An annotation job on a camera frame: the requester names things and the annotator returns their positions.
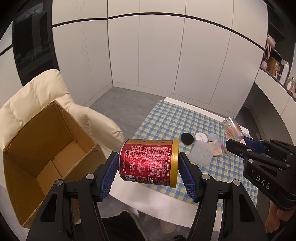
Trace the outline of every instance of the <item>white round lid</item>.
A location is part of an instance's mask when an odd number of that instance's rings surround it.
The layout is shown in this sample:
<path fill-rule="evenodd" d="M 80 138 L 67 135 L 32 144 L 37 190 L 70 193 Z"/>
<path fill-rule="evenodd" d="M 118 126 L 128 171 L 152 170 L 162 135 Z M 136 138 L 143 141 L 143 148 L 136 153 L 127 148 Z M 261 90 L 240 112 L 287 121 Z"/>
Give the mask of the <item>white round lid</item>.
<path fill-rule="evenodd" d="M 194 139 L 196 141 L 201 140 L 201 141 L 207 143 L 207 136 L 206 136 L 206 134 L 204 134 L 202 132 L 196 133 L 195 136 L 194 136 Z"/>

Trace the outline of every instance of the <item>barcode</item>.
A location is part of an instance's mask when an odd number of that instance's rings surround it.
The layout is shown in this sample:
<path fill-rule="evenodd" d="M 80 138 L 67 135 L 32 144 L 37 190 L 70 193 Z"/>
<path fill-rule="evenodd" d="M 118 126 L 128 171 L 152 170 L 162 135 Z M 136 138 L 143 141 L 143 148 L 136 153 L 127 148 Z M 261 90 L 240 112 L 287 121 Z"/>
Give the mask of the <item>barcode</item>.
<path fill-rule="evenodd" d="M 125 176 L 126 176 L 126 179 L 128 181 L 131 181 L 131 182 L 135 182 L 136 181 L 135 178 L 134 178 L 134 176 L 132 176 L 132 175 L 125 175 Z"/>

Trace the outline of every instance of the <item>can label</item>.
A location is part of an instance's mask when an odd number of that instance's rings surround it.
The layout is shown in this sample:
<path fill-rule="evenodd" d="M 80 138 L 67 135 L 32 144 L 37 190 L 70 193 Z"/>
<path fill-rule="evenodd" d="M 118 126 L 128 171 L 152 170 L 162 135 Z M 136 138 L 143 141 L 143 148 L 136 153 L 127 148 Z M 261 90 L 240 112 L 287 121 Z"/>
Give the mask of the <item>can label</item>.
<path fill-rule="evenodd" d="M 172 141 L 133 141 L 125 143 L 121 150 L 119 168 L 122 178 L 126 181 L 169 186 Z"/>

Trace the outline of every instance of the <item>black round powder puff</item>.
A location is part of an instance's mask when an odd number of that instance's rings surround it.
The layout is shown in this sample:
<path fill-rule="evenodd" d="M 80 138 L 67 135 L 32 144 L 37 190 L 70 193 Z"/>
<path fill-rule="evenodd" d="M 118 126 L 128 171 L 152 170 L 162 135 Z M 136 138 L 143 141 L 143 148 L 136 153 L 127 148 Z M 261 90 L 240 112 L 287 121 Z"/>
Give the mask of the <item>black round powder puff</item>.
<path fill-rule="evenodd" d="M 194 141 L 193 136 L 190 133 L 183 133 L 181 135 L 181 141 L 185 144 L 185 145 L 191 145 Z"/>

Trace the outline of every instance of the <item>cabinet panel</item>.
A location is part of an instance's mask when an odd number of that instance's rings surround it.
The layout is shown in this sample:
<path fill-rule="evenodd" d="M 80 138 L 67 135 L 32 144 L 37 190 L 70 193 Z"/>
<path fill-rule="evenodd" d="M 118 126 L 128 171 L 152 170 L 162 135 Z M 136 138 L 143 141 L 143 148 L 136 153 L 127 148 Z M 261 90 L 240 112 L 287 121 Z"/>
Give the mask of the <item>cabinet panel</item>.
<path fill-rule="evenodd" d="M 52 24 L 83 18 L 106 18 L 107 0 L 53 0 Z"/>
<path fill-rule="evenodd" d="M 21 88 L 13 49 L 10 48 L 0 56 L 0 108 Z"/>
<path fill-rule="evenodd" d="M 174 94 L 210 103 L 225 60 L 229 37 L 228 30 L 185 19 Z"/>
<path fill-rule="evenodd" d="M 111 82 L 106 22 L 84 21 L 52 29 L 61 74 L 79 105 L 84 105 Z"/>
<path fill-rule="evenodd" d="M 12 23 L 8 26 L 0 39 L 0 53 L 10 45 L 12 45 Z"/>
<path fill-rule="evenodd" d="M 223 69 L 210 105 L 237 115 L 260 67 L 263 50 L 231 33 Z"/>
<path fill-rule="evenodd" d="M 277 112 L 281 115 L 286 107 L 290 95 L 284 90 L 284 88 L 277 83 L 272 77 L 265 73 L 262 69 L 259 69 L 255 84 L 263 91 L 263 93 L 270 100 Z"/>
<path fill-rule="evenodd" d="M 184 18 L 140 16 L 139 85 L 173 93 L 180 58 Z"/>
<path fill-rule="evenodd" d="M 233 0 L 187 0 L 186 15 L 203 18 L 231 28 Z"/>
<path fill-rule="evenodd" d="M 293 98 L 290 98 L 286 108 L 281 114 L 281 118 L 285 123 L 290 137 L 293 141 L 293 144 L 296 145 L 296 128 L 295 128 L 295 120 L 296 120 L 296 103 Z"/>
<path fill-rule="evenodd" d="M 140 0 L 108 0 L 108 17 L 140 12 Z"/>
<path fill-rule="evenodd" d="M 139 16 L 108 20 L 113 82 L 139 84 Z"/>
<path fill-rule="evenodd" d="M 262 0 L 234 0 L 232 29 L 265 47 L 268 27 L 267 5 Z"/>
<path fill-rule="evenodd" d="M 186 0 L 141 0 L 140 12 L 185 14 Z"/>

